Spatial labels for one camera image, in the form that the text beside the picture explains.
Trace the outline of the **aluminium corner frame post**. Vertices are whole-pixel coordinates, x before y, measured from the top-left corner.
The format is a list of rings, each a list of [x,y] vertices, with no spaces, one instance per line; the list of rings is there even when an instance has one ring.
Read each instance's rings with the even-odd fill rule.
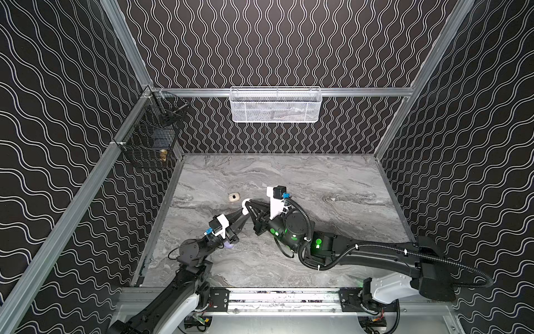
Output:
[[[124,13],[121,11],[118,1],[102,0],[101,4],[108,20],[111,22],[113,30],[120,41],[125,56],[129,61],[136,79],[141,86],[153,87],[153,82],[146,69],[145,63],[137,48],[136,41],[127,25]]]

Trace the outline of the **small brass object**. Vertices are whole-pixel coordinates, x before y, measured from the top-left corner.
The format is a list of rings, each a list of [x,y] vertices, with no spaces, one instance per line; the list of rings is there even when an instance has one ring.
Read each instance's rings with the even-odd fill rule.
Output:
[[[162,149],[159,151],[159,159],[161,162],[167,162],[168,159],[168,151],[165,149]]]

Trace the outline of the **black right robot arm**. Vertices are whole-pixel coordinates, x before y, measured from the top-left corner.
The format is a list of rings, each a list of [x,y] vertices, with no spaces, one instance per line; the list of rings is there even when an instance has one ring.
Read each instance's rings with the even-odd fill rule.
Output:
[[[444,257],[429,239],[416,243],[381,243],[352,239],[315,230],[314,222],[292,199],[284,199],[279,210],[257,200],[245,200],[243,209],[254,223],[254,231],[271,233],[275,243],[290,258],[314,271],[355,265],[389,271],[382,278],[367,278],[361,299],[390,304],[416,294],[434,301],[454,301],[457,288],[490,288],[494,279],[477,268]]]

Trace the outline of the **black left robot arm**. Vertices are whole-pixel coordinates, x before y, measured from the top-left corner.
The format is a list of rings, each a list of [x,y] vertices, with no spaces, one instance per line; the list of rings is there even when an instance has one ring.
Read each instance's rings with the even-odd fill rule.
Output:
[[[188,315],[207,308],[207,277],[213,266],[207,258],[239,242],[239,233],[249,217],[242,210],[215,216],[202,237],[182,242],[174,257],[179,263],[175,278],[140,313],[127,321],[115,321],[107,332],[174,333]]]

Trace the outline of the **cream earbud charging case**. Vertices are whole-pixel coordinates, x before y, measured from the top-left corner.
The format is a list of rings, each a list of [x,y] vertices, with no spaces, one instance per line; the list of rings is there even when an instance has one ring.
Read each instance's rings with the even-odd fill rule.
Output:
[[[240,199],[241,199],[241,196],[239,193],[235,192],[235,193],[231,193],[229,196],[229,201],[231,203],[235,203],[235,202],[238,202]]]

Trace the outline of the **white round disc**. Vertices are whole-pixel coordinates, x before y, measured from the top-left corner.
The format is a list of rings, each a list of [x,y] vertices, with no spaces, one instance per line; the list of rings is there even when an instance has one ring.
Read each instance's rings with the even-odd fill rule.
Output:
[[[250,214],[249,209],[248,209],[249,202],[250,202],[250,198],[247,198],[247,199],[243,200],[243,202],[241,204],[241,207],[242,207],[241,212],[242,212],[243,215],[249,215]]]

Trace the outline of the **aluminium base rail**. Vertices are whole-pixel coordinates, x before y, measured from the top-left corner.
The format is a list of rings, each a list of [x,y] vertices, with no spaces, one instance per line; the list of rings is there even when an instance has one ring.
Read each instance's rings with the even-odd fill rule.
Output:
[[[380,306],[359,299],[359,288],[211,288],[207,304],[193,316],[320,315],[320,316],[452,316],[449,304],[402,300]]]

